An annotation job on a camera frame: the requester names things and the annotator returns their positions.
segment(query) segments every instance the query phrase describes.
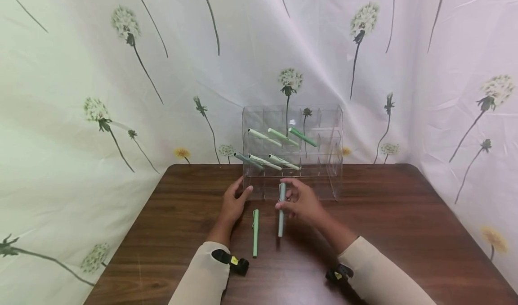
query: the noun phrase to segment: person's left hand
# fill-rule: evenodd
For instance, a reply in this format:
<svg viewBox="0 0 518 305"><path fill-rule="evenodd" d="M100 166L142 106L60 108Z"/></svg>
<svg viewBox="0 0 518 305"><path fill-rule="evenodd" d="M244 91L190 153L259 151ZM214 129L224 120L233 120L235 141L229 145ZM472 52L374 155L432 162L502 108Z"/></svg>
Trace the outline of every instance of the person's left hand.
<svg viewBox="0 0 518 305"><path fill-rule="evenodd" d="M241 194L241 196L239 198L236 198L236 191L238 190L242 182L243 177L241 176L238 180L232 183L232 185L230 185L226 190L225 194L223 194L221 212L219 213L218 218L219 221L233 225L243 213L246 199L252 193L254 187L246 187L245 191Z"/></svg>

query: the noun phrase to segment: beige sleeve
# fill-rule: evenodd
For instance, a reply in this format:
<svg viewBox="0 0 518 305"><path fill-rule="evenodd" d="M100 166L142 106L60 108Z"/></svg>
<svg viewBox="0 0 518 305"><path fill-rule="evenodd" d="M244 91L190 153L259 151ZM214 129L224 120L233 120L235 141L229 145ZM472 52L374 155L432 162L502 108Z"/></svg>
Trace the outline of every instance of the beige sleeve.
<svg viewBox="0 0 518 305"><path fill-rule="evenodd" d="M412 278L362 237L338 261L354 271L348 282L370 305L435 305Z"/></svg>
<svg viewBox="0 0 518 305"><path fill-rule="evenodd" d="M169 305L219 305L226 288L230 265L212 257L212 251L227 247L215 242L205 242L191 260Z"/></svg>

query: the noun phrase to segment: dandelion seed head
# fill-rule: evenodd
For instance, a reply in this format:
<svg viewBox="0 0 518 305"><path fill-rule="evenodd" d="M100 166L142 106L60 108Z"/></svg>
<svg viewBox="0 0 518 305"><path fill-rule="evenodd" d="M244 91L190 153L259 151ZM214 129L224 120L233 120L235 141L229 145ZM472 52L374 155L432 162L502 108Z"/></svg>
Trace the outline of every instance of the dandelion seed head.
<svg viewBox="0 0 518 305"><path fill-rule="evenodd" d="M222 156L229 157L234 155L236 149L231 144L222 144L219 146L218 151Z"/></svg>
<svg viewBox="0 0 518 305"><path fill-rule="evenodd" d="M88 97L83 104L87 121L99 121L101 119L108 120L110 115L105 104L99 98Z"/></svg>
<svg viewBox="0 0 518 305"><path fill-rule="evenodd" d="M100 264L105 261L108 256L109 247L108 243L96 244L82 261L81 270L86 274L91 274L98 270Z"/></svg>
<svg viewBox="0 0 518 305"><path fill-rule="evenodd" d="M282 86L290 86L292 89L297 90L302 86L303 76L302 73L298 73L290 67L281 71L278 80Z"/></svg>
<svg viewBox="0 0 518 305"><path fill-rule="evenodd" d="M365 31L365 35L372 32L378 21L379 11L380 6L372 1L361 7L351 19L351 35L355 37L362 30Z"/></svg>
<svg viewBox="0 0 518 305"><path fill-rule="evenodd" d="M186 148L175 148L174 149L174 155L178 158L178 159L182 159L182 158L190 158L191 157L191 153L188 151L188 149Z"/></svg>
<svg viewBox="0 0 518 305"><path fill-rule="evenodd" d="M118 6L112 13L112 26L117 32L119 38L127 40L128 33L132 33L137 39L140 36L140 27L138 25L135 13L124 6Z"/></svg>
<svg viewBox="0 0 518 305"><path fill-rule="evenodd" d="M493 229L491 226L483 226L481 228L482 237L483 239L491 244L495 251L500 253L507 253L507 242L505 241L504 237L501 236L500 233L497 232L497 230Z"/></svg>
<svg viewBox="0 0 518 305"><path fill-rule="evenodd" d="M493 97L495 106L498 106L505 103L513 93L514 88L515 86L512 82L511 76L508 74L501 74L486 81L480 87L480 90L484 91L488 97Z"/></svg>
<svg viewBox="0 0 518 305"><path fill-rule="evenodd" d="M399 144L383 144L380 151L384 155L395 155L399 153Z"/></svg>

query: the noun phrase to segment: hand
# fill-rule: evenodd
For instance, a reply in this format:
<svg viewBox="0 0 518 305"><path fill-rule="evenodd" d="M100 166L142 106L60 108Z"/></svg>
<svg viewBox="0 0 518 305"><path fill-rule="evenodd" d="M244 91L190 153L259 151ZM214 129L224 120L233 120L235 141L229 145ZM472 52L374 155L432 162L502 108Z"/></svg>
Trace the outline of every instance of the hand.
<svg viewBox="0 0 518 305"><path fill-rule="evenodd" d="M295 178L283 178L281 182L291 183L293 187L286 192L287 201L277 203L275 208L289 212L289 217L299 217L308 224L316 226L327 212L313 189Z"/></svg>
<svg viewBox="0 0 518 305"><path fill-rule="evenodd" d="M234 225L239 219L245 208L245 202L248 196L252 193L253 187L246 187L245 191L239 198L236 198L236 191L243 182L243 177L236 180L228 187L225 194L223 194L223 201L221 205L221 212L219 213L218 222Z"/></svg>

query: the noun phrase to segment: person's right hand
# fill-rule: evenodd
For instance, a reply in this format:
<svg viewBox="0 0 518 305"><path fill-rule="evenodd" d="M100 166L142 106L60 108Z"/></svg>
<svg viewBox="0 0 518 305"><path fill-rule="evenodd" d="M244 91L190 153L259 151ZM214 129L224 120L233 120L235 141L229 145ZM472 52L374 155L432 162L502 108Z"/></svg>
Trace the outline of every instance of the person's right hand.
<svg viewBox="0 0 518 305"><path fill-rule="evenodd" d="M293 187L286 192L286 202L278 202L276 209L287 211L289 217L299 217L312 226L325 217L326 211L311 187L295 178L283 178L281 182Z"/></svg>

